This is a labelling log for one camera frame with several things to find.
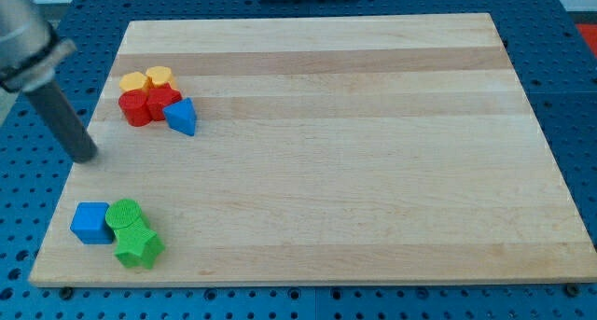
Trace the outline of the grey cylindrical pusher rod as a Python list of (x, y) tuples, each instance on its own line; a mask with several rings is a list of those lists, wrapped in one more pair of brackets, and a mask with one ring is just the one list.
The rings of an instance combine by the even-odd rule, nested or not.
[(73, 162), (96, 157), (97, 145), (54, 79), (23, 94)]

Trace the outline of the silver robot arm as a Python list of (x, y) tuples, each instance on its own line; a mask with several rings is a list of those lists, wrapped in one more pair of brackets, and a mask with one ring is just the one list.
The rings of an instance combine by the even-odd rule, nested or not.
[(1, 0), (1, 88), (23, 94), (75, 163), (97, 146), (56, 81), (56, 67), (76, 51), (57, 35), (34, 0)]

